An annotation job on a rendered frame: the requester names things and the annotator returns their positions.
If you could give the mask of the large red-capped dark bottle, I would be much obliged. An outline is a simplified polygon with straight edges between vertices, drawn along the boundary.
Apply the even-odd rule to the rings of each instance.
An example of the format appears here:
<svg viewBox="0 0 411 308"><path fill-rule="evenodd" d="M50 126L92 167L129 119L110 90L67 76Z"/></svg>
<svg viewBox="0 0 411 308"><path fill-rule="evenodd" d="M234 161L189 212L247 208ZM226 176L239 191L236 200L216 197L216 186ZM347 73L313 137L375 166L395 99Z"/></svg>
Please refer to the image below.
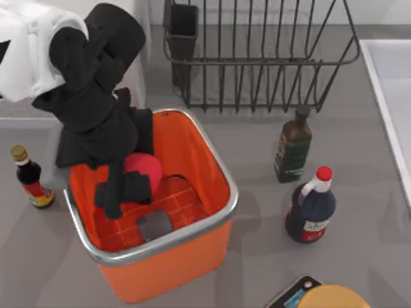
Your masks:
<svg viewBox="0 0 411 308"><path fill-rule="evenodd" d="M294 241L314 243L325 234L337 207L331 191L332 177L333 170L329 166L320 166L310 181L294 190L284 223Z"/></svg>

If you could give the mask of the black kitchen scale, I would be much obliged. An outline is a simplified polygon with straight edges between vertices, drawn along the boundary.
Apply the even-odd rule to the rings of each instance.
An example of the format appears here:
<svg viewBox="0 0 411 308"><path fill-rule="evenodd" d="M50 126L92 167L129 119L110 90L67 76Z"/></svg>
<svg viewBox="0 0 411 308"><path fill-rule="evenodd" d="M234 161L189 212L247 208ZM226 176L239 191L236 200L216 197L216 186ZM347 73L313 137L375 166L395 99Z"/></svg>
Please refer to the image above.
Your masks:
<svg viewBox="0 0 411 308"><path fill-rule="evenodd" d="M321 285L322 282L313 276L302 275L269 300L263 308L297 308L298 303L309 290Z"/></svg>

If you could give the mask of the red ball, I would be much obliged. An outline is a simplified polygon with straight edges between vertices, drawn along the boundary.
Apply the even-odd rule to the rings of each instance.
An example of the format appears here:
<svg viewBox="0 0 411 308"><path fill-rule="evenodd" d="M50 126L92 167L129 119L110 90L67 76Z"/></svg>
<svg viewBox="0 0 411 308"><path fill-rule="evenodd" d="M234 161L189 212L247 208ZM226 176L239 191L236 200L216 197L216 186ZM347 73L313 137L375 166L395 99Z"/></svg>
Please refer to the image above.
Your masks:
<svg viewBox="0 0 411 308"><path fill-rule="evenodd" d="M158 190L162 178L162 167L159 159L144 153L129 154L125 159L123 173L133 171L149 176L153 196Z"/></svg>

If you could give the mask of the small gold-capped sauce bottle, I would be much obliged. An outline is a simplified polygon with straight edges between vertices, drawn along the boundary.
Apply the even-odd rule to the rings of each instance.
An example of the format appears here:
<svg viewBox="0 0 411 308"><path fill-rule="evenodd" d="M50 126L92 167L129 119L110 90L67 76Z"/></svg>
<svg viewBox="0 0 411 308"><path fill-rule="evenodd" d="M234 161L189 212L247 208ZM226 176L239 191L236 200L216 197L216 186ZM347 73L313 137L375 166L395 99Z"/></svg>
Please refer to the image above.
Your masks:
<svg viewBox="0 0 411 308"><path fill-rule="evenodd" d="M54 202L55 193L40 182L42 168L33 161L26 148L15 145L10 154L17 166L16 175L31 204L38 209L46 209Z"/></svg>

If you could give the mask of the dark green oil bottle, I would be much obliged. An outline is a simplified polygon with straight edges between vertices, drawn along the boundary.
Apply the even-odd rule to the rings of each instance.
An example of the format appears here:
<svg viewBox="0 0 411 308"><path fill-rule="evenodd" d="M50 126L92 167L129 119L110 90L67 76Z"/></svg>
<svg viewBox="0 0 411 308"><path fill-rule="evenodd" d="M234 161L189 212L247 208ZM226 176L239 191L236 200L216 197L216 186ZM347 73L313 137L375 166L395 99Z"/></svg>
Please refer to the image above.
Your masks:
<svg viewBox="0 0 411 308"><path fill-rule="evenodd" d="M313 138L307 119L310 107L299 105L295 108L294 119L282 128L274 160L274 170L280 183L300 179Z"/></svg>

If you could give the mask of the dark cutlery holder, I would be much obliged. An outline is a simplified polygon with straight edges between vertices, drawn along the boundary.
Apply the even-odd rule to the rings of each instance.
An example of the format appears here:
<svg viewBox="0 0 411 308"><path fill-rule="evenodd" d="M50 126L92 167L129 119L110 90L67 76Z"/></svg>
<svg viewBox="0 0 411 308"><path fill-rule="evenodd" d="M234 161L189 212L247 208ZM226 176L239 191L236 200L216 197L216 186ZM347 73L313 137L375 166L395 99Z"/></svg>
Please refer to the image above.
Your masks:
<svg viewBox="0 0 411 308"><path fill-rule="evenodd" d="M191 74L189 64L195 54L198 37L198 6L177 4L164 0L163 26L170 50L172 82L181 91L185 90Z"/></svg>

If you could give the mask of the yellow round lid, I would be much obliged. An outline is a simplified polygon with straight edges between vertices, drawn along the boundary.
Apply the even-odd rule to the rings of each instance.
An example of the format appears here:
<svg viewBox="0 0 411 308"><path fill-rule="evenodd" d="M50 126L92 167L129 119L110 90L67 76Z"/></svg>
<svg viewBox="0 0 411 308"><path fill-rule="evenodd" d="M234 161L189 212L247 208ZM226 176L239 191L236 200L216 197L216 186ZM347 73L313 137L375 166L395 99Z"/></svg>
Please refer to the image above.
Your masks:
<svg viewBox="0 0 411 308"><path fill-rule="evenodd" d="M297 308L371 308L356 292L348 287L324 284L308 291Z"/></svg>

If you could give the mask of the white sink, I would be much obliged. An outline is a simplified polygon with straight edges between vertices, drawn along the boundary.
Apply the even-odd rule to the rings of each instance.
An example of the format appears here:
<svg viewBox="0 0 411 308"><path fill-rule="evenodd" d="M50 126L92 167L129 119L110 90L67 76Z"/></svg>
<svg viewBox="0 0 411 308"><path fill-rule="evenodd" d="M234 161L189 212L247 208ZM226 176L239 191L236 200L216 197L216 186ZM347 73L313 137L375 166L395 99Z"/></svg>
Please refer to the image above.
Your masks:
<svg viewBox="0 0 411 308"><path fill-rule="evenodd" d="M411 39L364 39L360 47L411 211Z"/></svg>

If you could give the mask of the orange bin with metal rim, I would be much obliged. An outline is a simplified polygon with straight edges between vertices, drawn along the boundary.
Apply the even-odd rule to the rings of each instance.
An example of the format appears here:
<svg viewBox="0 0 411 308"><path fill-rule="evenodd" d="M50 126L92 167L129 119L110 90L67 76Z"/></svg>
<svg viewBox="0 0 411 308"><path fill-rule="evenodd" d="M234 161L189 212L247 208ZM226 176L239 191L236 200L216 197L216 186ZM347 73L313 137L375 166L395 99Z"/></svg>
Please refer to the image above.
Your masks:
<svg viewBox="0 0 411 308"><path fill-rule="evenodd" d="M114 294L138 303L198 278L223 262L238 186L200 122L187 110L153 112L162 177L148 205L124 203L105 217L95 202L107 166L72 167L64 191L77 234Z"/></svg>

